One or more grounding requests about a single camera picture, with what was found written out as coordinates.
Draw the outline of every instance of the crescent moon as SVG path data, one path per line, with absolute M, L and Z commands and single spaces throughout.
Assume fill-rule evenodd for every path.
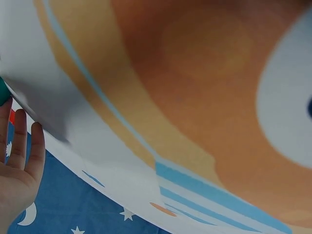
M 25 213 L 26 213 L 26 215 L 25 215 L 24 220 L 19 222 L 18 225 L 28 226 L 35 221 L 36 216 L 37 216 L 37 209 L 36 209 L 36 205 L 34 202 L 33 202 L 33 204 L 30 205 L 30 207 L 28 207 L 25 210 Z

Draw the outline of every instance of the dark pupil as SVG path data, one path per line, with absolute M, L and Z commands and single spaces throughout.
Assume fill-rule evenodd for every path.
M 312 118 L 312 98 L 308 104 L 308 113 L 309 113 L 310 117 Z

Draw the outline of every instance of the white star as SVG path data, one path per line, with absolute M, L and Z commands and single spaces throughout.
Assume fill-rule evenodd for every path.
M 124 219 L 123 221 L 126 221 L 127 219 L 130 219 L 131 221 L 133 221 L 132 216 L 135 215 L 134 213 L 132 213 L 131 211 L 123 208 L 123 212 L 120 212 L 119 214 L 124 215 Z
M 84 234 L 84 231 L 80 231 L 78 226 L 76 226 L 76 230 L 71 229 L 74 234 Z
M 6 157 L 10 156 L 11 150 L 12 150 L 12 142 L 10 141 L 10 143 L 6 146 Z

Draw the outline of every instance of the light blue stripe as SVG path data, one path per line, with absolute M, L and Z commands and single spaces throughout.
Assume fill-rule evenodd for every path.
M 95 183 L 99 184 L 102 187 L 105 187 L 101 182 L 99 182 L 98 179 L 96 179 L 95 177 L 93 177 L 92 175 L 89 175 L 88 173 L 86 173 L 85 171 L 82 171 L 83 173 L 85 173 L 90 179 L 92 179 Z
M 237 228 L 240 228 L 240 229 L 243 229 L 243 230 L 247 230 L 247 231 L 253 231 L 253 232 L 258 232 L 259 233 L 259 231 L 256 230 L 256 229 L 248 227 L 248 226 L 246 226 L 246 225 L 244 225 L 242 223 L 239 223 L 239 222 L 237 222 L 235 220 L 232 220 L 232 219 L 230 219 L 228 217 L 225 217 L 225 216 L 223 216 L 221 214 L 218 214 L 218 213 L 216 213 L 214 211 L 211 211 L 211 210 L 209 210 L 209 209 L 207 209 L 205 207 L 202 207 L 202 206 L 200 206 L 200 205 L 198 205 L 198 204 L 196 204 L 196 203 L 194 203 L 194 202 L 192 202 L 192 201 L 190 201 L 188 199 L 185 199 L 185 198 L 181 197 L 178 194 L 175 194 L 175 193 L 169 191 L 168 189 L 160 187 L 160 193 L 163 196 L 165 196 L 165 197 L 168 197 L 168 198 L 170 198 L 170 199 L 172 199 L 174 201 L 177 201 L 177 202 L 179 202 L 179 203 L 181 203 L 183 205 L 186 205 L 186 206 L 192 208 L 193 210 L 201 212 L 202 214 L 208 215 L 210 217 L 216 218 L 216 219 L 218 219 L 218 220 L 220 220 L 222 222 L 228 223 L 228 224 L 230 224 L 230 225 L 232 225 L 234 227 L 237 227 Z
M 175 210 L 179 211 L 180 213 L 182 213 L 182 214 L 184 214 L 184 215 L 186 215 L 186 216 L 188 216 L 188 217 L 190 217 L 190 218 L 192 218 L 192 219 L 194 219 L 194 220 L 196 220 L 196 221 L 198 221 L 198 222 L 216 226 L 216 225 L 213 224 L 213 223 L 207 222 L 207 221 L 205 221 L 205 220 L 203 220 L 203 219 L 201 219 L 201 218 L 197 218 L 196 216 L 191 215 L 191 214 L 189 214 L 189 213 L 187 213 L 187 212 L 185 212 L 185 211 L 182 211 L 182 210 L 180 210 L 180 209 L 178 209 L 178 208 L 176 208 L 176 207 L 174 207 L 174 206 L 171 206 L 171 205 L 166 204 L 166 203 L 165 203 L 165 205 L 168 206 L 168 207 L 174 208 Z
M 206 199 L 216 202 L 230 210 L 238 212 L 244 216 L 257 220 L 260 223 L 273 227 L 286 234 L 292 231 L 279 220 L 269 216 L 259 208 L 242 202 L 240 199 L 225 193 L 224 191 L 176 171 L 166 165 L 156 162 L 156 173 L 158 176 L 165 178 L 189 191 L 192 191 Z
M 102 92 L 101 88 L 98 86 L 95 79 L 92 77 L 91 73 L 84 66 L 83 62 L 80 60 L 79 55 L 76 53 L 75 49 L 71 45 L 67 35 L 63 31 L 60 26 L 58 20 L 54 16 L 50 5 L 49 0 L 44 0 L 44 7 L 48 16 L 48 19 L 51 23 L 51 26 L 56 33 L 58 39 L 62 42 L 66 51 L 69 53 L 71 58 L 73 59 L 76 66 L 83 73 L 87 81 L 90 83 L 92 88 L 95 90 L 97 95 L 101 98 L 101 100 L 107 105 L 107 107 L 114 113 L 115 117 L 137 138 L 137 140 L 155 157 L 160 158 L 160 155 L 144 140 L 144 138 L 131 126 L 130 123 L 121 115 L 121 113 L 117 110 L 117 108 L 113 105 L 113 103 L 107 98 L 107 96 Z

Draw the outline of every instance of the white eye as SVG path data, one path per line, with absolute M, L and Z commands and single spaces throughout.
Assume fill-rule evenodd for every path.
M 270 144 L 312 168 L 312 9 L 287 33 L 262 74 L 257 115 Z

